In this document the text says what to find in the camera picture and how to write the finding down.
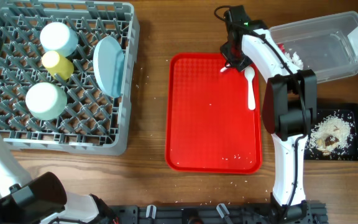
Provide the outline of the yellow plastic cup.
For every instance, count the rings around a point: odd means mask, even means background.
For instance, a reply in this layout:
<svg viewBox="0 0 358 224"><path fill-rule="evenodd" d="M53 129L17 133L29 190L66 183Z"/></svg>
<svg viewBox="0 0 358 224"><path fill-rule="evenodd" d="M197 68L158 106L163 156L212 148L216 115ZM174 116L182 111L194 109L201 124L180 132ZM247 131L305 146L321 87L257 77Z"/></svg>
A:
<svg viewBox="0 0 358 224"><path fill-rule="evenodd" d="M41 62L54 78L55 75L58 75L63 80L68 80L74 72L73 63L56 51L46 52L42 56Z"/></svg>

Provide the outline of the white plastic spoon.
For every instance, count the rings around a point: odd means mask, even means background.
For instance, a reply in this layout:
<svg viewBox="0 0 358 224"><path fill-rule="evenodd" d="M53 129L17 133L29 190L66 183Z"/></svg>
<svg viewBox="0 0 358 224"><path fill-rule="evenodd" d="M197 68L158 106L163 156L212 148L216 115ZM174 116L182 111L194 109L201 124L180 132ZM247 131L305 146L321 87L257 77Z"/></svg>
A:
<svg viewBox="0 0 358 224"><path fill-rule="evenodd" d="M244 76L248 82L248 92L247 92L247 99L248 99L248 108L250 110L255 110L255 96L254 96L254 89L253 89L253 79L255 77L255 71L252 66L248 66L244 70Z"/></svg>

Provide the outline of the light blue bowl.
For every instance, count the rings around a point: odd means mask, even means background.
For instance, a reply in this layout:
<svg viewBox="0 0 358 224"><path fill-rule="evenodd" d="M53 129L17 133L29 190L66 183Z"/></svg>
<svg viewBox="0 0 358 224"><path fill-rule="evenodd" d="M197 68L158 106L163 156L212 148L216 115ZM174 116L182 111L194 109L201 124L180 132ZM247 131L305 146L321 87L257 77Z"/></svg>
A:
<svg viewBox="0 0 358 224"><path fill-rule="evenodd" d="M78 45L77 33L62 22L47 24L40 33L40 43L46 52L56 51L70 56Z"/></svg>

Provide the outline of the white napkin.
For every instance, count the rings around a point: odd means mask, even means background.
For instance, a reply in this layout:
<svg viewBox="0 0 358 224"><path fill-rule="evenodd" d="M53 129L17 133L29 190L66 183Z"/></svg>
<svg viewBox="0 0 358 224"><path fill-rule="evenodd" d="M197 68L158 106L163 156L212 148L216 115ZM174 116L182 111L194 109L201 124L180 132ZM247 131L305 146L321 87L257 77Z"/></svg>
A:
<svg viewBox="0 0 358 224"><path fill-rule="evenodd" d="M294 64L296 65L300 70L303 69L304 65L301 60L301 58L298 56L296 52L293 53L291 56L288 52L285 52L285 56Z"/></svg>

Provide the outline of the light blue plate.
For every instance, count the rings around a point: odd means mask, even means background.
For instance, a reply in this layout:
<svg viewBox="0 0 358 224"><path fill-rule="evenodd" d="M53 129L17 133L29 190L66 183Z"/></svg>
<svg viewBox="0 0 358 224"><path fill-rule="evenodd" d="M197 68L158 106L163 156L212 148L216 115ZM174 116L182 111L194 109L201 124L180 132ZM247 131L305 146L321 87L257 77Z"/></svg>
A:
<svg viewBox="0 0 358 224"><path fill-rule="evenodd" d="M95 79L99 89L110 97L121 95L124 61L124 52L115 38L106 36L96 45L93 54Z"/></svg>

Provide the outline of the red snack wrapper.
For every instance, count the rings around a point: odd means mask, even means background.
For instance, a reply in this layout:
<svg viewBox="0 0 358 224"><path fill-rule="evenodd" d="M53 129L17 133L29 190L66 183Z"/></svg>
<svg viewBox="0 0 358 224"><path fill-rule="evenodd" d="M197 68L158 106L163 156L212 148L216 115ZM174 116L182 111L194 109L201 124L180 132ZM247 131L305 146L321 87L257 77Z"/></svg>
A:
<svg viewBox="0 0 358 224"><path fill-rule="evenodd" d="M283 53L285 53L285 48L283 44L277 44L277 46Z"/></svg>

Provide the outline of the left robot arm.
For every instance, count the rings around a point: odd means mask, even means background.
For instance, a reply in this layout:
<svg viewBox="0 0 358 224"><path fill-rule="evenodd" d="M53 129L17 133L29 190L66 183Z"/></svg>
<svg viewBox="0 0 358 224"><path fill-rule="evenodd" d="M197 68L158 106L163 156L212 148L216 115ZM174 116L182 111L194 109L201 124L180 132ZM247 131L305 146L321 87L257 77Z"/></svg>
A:
<svg viewBox="0 0 358 224"><path fill-rule="evenodd" d="M0 135L0 223L119 223L119 218L95 195L66 192L51 172L33 179Z"/></svg>

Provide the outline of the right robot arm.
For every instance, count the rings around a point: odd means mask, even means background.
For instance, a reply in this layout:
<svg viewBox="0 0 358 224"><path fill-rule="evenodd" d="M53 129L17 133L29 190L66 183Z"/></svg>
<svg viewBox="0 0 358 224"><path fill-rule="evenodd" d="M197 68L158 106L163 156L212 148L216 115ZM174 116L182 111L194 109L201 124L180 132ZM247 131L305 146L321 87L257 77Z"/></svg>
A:
<svg viewBox="0 0 358 224"><path fill-rule="evenodd" d="M272 39L261 20L244 6L225 6L220 20L227 30L221 46L226 68L246 72L255 66L267 82L262 121L275 148L275 183L268 220L290 223L309 216L303 188L305 144L317 117L314 71L295 65Z"/></svg>

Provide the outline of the white plastic fork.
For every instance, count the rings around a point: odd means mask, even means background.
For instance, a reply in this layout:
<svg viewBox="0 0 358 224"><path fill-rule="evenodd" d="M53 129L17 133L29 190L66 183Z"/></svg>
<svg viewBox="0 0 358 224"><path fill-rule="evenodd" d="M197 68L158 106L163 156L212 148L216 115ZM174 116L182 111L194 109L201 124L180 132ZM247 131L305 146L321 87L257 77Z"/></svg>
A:
<svg viewBox="0 0 358 224"><path fill-rule="evenodd" d="M226 70L228 70L228 68L227 68L227 67L223 67L222 69L220 69L220 72L223 73L223 72L225 72Z"/></svg>

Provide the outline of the green bowl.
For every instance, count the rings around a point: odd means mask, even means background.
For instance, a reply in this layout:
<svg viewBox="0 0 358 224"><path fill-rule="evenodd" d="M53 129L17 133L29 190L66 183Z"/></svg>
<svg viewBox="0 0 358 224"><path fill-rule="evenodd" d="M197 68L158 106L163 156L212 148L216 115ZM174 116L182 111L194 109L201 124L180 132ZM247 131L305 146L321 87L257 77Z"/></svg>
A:
<svg viewBox="0 0 358 224"><path fill-rule="evenodd" d="M63 113L67 105L67 96L60 87L42 82L28 90L25 103L33 117L40 120L51 120L58 118Z"/></svg>

